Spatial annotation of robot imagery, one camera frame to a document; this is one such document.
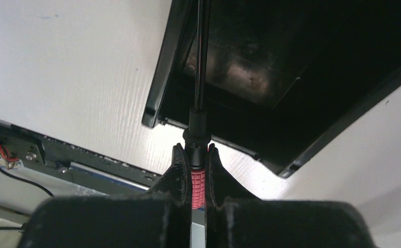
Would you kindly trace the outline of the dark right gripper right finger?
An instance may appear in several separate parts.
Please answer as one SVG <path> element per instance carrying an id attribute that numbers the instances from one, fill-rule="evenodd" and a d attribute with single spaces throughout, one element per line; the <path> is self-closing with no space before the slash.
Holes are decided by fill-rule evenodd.
<path id="1" fill-rule="evenodd" d="M 341 201 L 262 200 L 223 167 L 210 145 L 205 175 L 207 247 L 374 247 L 359 211 Z"/>

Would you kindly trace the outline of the red black screwdriver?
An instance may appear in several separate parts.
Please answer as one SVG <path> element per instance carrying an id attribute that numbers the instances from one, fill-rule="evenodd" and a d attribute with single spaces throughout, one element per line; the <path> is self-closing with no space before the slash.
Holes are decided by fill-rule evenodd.
<path id="1" fill-rule="evenodd" d="M 207 111 L 204 108 L 204 85 L 207 71 L 207 48 L 211 1 L 198 1 L 197 52 L 194 107 L 190 109 L 188 128 L 183 133 L 185 153 L 190 166 L 191 207 L 199 209 L 205 201 L 205 163 L 211 135 L 206 130 Z"/>

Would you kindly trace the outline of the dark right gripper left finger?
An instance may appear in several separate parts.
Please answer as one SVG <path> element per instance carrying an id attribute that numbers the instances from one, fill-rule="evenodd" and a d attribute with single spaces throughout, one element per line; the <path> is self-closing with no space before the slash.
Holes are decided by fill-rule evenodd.
<path id="1" fill-rule="evenodd" d="M 32 214 L 19 247 L 190 247 L 192 186 L 182 145 L 158 182 L 135 196 L 65 196 Z"/>

